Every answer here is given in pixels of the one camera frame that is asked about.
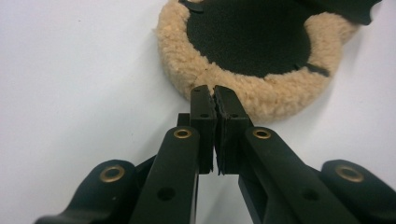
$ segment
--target white surface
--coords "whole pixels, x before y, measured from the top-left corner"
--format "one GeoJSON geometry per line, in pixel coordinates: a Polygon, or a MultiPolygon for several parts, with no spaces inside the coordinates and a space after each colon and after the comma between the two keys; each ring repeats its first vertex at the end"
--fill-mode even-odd
{"type": "MultiPolygon", "coordinates": [[[[165,0],[0,3],[0,223],[58,214],[112,159],[157,153],[177,113],[154,28],[165,0]]],[[[345,45],[335,80],[274,129],[309,165],[354,161],[396,189],[396,1],[345,45]]],[[[200,177],[197,223],[251,223],[236,176],[200,177]]]]}

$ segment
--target hole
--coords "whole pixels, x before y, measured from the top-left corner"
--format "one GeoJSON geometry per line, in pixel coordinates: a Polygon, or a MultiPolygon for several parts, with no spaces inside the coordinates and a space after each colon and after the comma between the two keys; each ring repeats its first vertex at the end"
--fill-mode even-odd
{"type": "Polygon", "coordinates": [[[188,138],[192,135],[192,133],[187,129],[179,129],[174,132],[174,136],[176,138],[188,138]]]}
{"type": "Polygon", "coordinates": [[[124,168],[119,165],[108,166],[100,174],[100,179],[105,183],[115,182],[121,179],[125,174],[124,168]]]}
{"type": "Polygon", "coordinates": [[[172,200],[175,195],[176,192],[172,188],[161,188],[157,193],[158,198],[164,202],[172,200]]]}
{"type": "Polygon", "coordinates": [[[260,139],[267,139],[271,137],[271,133],[264,129],[254,130],[253,135],[260,139]]]}
{"type": "Polygon", "coordinates": [[[319,200],[319,195],[317,194],[316,191],[312,189],[304,189],[302,192],[303,198],[305,198],[308,201],[317,201],[319,200]]]}
{"type": "Polygon", "coordinates": [[[361,172],[347,165],[337,165],[335,167],[335,172],[350,182],[360,183],[364,180],[364,176],[361,174],[361,172]]]}

